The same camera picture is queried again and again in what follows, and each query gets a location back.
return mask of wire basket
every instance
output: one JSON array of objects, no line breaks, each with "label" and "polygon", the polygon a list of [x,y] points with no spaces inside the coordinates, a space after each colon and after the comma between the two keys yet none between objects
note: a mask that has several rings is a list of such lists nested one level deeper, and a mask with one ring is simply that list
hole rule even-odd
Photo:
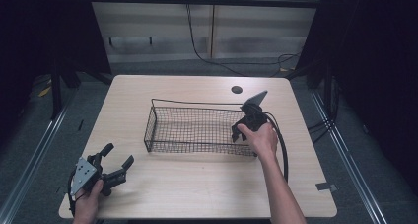
[{"label": "wire basket", "polygon": [[[170,106],[156,107],[155,101],[169,102]],[[147,151],[255,156],[248,145],[236,144],[231,137],[231,127],[244,116],[243,112],[193,108],[195,104],[214,105],[153,99],[144,137]]]}]

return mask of cable on floor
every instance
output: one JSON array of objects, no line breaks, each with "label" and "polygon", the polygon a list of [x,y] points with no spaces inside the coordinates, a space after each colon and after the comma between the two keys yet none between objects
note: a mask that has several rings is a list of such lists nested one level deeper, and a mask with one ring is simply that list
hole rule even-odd
[{"label": "cable on floor", "polygon": [[340,89],[338,87],[338,84],[335,79],[332,80],[332,87],[333,87],[333,93],[332,93],[332,109],[330,116],[327,120],[321,121],[315,125],[312,125],[308,127],[308,130],[310,131],[310,134],[317,133],[324,128],[326,128],[326,131],[323,132],[318,138],[316,138],[313,141],[313,144],[317,143],[329,130],[335,126],[335,121],[337,120],[338,115],[338,106],[339,106],[339,97],[340,97]]},{"label": "cable on floor", "polygon": [[[299,52],[299,53],[295,53],[295,54],[284,53],[284,54],[281,54],[281,55],[277,58],[277,62],[271,62],[271,63],[248,63],[248,62],[243,62],[243,63],[240,63],[240,62],[217,63],[217,62],[213,62],[213,61],[209,61],[209,60],[203,59],[203,58],[199,55],[199,53],[197,52],[197,50],[196,50],[196,46],[195,46],[195,43],[194,43],[193,27],[192,27],[192,24],[191,24],[191,12],[190,12],[190,5],[186,4],[186,10],[187,10],[187,20],[188,20],[188,26],[189,26],[189,30],[190,30],[191,44],[193,45],[193,50],[194,50],[194,53],[196,54],[196,56],[197,56],[200,60],[202,60],[202,61],[203,61],[203,62],[205,62],[205,63],[221,66],[221,67],[223,67],[223,68],[225,68],[225,69],[227,69],[227,70],[229,70],[229,71],[231,71],[231,72],[233,72],[233,73],[235,73],[235,74],[238,74],[238,75],[240,75],[240,76],[243,76],[243,77],[250,77],[250,76],[248,76],[248,75],[244,75],[243,73],[240,73],[240,72],[238,72],[238,71],[236,71],[236,70],[233,70],[233,69],[231,69],[230,67],[228,67],[227,65],[234,65],[234,64],[241,64],[241,65],[274,65],[274,64],[279,64],[279,69],[278,69],[276,72],[274,72],[272,75],[270,75],[270,76],[269,76],[269,77],[271,78],[271,77],[276,76],[278,73],[280,73],[280,70],[281,70],[281,68],[282,68],[281,63],[286,62],[286,61],[288,61],[288,60],[290,60],[290,59],[292,59],[292,58],[294,58],[294,57],[296,57],[296,56],[300,56],[300,55],[301,55],[301,52]],[[280,60],[282,57],[285,57],[285,56],[289,56],[289,57],[288,57],[288,58],[286,58],[286,59],[284,59],[284,60]]]}]

